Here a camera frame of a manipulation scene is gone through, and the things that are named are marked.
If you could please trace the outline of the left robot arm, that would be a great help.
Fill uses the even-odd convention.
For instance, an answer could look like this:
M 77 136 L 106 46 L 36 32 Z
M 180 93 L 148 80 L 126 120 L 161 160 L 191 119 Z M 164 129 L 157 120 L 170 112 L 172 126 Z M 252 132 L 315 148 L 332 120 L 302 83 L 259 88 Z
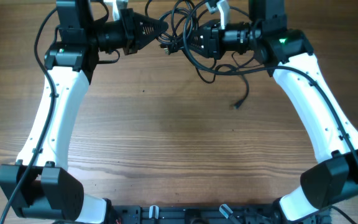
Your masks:
M 88 91 L 100 52 L 130 55 L 168 28 L 166 22 L 122 8 L 118 17 L 94 19 L 89 1 L 57 1 L 54 40 L 38 65 L 45 75 L 33 127 L 13 165 L 0 167 L 5 209 L 20 218 L 60 223 L 122 223 L 105 198 L 85 194 L 68 173 L 75 119 Z

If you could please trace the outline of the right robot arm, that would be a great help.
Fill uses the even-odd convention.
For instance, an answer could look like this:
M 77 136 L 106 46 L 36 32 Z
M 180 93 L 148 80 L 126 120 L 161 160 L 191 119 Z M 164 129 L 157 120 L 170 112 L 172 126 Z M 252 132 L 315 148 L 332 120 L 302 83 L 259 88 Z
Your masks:
M 349 122 L 327 86 L 306 35 L 288 27 L 283 1 L 250 1 L 249 22 L 231 24 L 226 1 L 206 1 L 220 19 L 199 26 L 197 6 L 183 28 L 183 51 L 194 57 L 220 59 L 227 51 L 251 50 L 260 70 L 266 71 L 287 94 L 313 146 L 316 165 L 301 174 L 300 185 L 278 198 L 270 221 L 298 223 L 336 208 L 358 195 L 358 131 Z

